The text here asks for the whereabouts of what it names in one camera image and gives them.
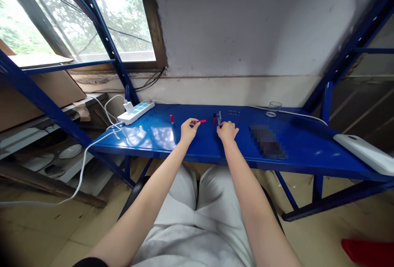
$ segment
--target tiled floor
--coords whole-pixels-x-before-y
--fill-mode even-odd
[[[133,161],[136,180],[147,159]],[[160,165],[154,160],[148,175]],[[198,175],[210,165],[189,163]],[[257,179],[271,195],[278,213],[289,212],[290,204],[275,176],[270,171],[254,171]],[[312,198],[312,177],[283,173],[299,206]],[[352,185],[350,180],[326,178],[323,194],[329,195]],[[130,194],[119,180],[111,179],[100,197],[108,201],[97,209],[76,201],[52,208],[17,206],[1,212],[1,237],[13,250],[21,266],[72,266],[81,259],[114,225]],[[1,201],[40,200],[56,202],[57,196],[17,189],[0,190]],[[392,241],[394,237],[394,198],[389,193],[342,206],[295,222],[282,221],[284,232],[305,267],[357,266],[341,248],[342,238]]]

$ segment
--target cardboard box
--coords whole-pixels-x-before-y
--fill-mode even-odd
[[[85,93],[66,71],[37,74],[31,78],[60,108],[86,98]],[[43,115],[35,105],[5,81],[0,82],[0,98],[0,131]]]

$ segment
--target sleeve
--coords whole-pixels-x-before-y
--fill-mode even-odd
[[[98,258],[85,258],[77,262],[73,267],[108,267],[104,261]]]

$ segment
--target person's left hand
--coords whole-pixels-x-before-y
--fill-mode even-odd
[[[194,139],[197,128],[200,126],[200,122],[198,119],[189,118],[181,125],[181,141],[184,141],[188,144],[192,142]]]

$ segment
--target white device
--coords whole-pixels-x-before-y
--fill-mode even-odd
[[[153,101],[142,101],[138,105],[134,106],[133,112],[125,112],[122,115],[119,115],[117,118],[120,122],[129,125],[152,109],[154,106],[155,103]]]
[[[128,102],[127,100],[124,100],[123,107],[126,109],[126,112],[132,113],[134,112],[135,108],[131,102]]]
[[[358,136],[337,134],[339,144],[382,175],[394,176],[394,158]]]

